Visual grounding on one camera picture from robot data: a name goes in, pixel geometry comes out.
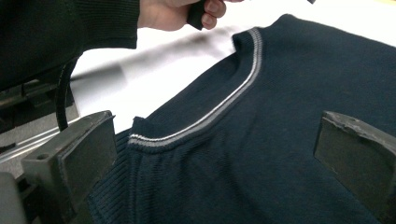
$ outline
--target white stripe trim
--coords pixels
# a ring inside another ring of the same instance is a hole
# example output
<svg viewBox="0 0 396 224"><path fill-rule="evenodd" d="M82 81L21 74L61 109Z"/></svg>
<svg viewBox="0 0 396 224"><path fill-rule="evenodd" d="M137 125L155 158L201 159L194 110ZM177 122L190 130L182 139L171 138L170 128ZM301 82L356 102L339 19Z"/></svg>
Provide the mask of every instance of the white stripe trim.
<svg viewBox="0 0 396 224"><path fill-rule="evenodd" d="M219 103L216 107L214 107L209 113L203 116L201 119L194 122L192 125L187 128L165 137L161 138L148 138L146 136L140 134L131 134L129 143L138 144L148 147L161 147L168 145L190 133L194 133L198 130L203 129L206 125L208 125L211 121L213 121L222 111L224 111L228 105L230 105L236 98L242 94L256 79L257 75L261 69L261 60L262 60L262 38L257 29L251 29L248 31L253 38L253 65L250 70L247 79L230 95L228 95L221 103Z"/></svg>

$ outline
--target sweater sleeve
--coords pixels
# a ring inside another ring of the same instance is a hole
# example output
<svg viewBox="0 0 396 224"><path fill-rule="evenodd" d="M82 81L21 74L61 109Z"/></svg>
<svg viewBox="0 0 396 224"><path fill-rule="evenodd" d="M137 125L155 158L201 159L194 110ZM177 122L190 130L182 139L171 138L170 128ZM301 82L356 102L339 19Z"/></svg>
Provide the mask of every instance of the sweater sleeve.
<svg viewBox="0 0 396 224"><path fill-rule="evenodd" d="M0 0L0 91L87 49L135 49L139 0Z"/></svg>

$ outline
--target ribbed knit fabric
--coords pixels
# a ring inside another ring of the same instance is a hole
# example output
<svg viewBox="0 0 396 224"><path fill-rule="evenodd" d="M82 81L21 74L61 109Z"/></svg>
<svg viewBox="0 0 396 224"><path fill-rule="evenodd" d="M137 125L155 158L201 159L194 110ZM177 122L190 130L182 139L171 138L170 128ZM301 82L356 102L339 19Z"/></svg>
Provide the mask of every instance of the ribbed knit fabric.
<svg viewBox="0 0 396 224"><path fill-rule="evenodd" d="M62 69L86 49L136 47L138 0L0 1L0 91Z"/></svg>
<svg viewBox="0 0 396 224"><path fill-rule="evenodd" d="M95 222L377 223L313 151L324 110L396 135L396 49L289 15L233 42L122 134Z"/></svg>

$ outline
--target white surface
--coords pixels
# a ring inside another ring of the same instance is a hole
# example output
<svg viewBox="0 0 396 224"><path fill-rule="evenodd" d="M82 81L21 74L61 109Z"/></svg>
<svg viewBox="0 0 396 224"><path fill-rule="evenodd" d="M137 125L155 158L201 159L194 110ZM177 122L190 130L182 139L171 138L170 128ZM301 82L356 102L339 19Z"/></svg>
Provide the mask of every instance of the white surface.
<svg viewBox="0 0 396 224"><path fill-rule="evenodd" d="M245 0L212 31L138 31L137 49L96 49L83 54L71 88L80 115L111 110L116 133L131 127L234 52L232 35L266 27L281 15L317 21L396 46L396 4L375 0Z"/></svg>

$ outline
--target black cable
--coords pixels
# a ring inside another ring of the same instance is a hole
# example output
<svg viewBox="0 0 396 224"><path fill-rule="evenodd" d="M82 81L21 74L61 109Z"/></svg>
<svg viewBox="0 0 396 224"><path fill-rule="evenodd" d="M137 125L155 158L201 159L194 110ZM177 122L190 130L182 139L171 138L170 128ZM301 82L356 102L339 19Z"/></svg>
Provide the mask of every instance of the black cable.
<svg viewBox="0 0 396 224"><path fill-rule="evenodd" d="M69 88L70 84L70 77L73 73L76 63L77 59L67 63L64 66L61 75L59 76L58 87L55 93L55 114L60 132L68 127L66 118L66 96L67 89Z"/></svg>

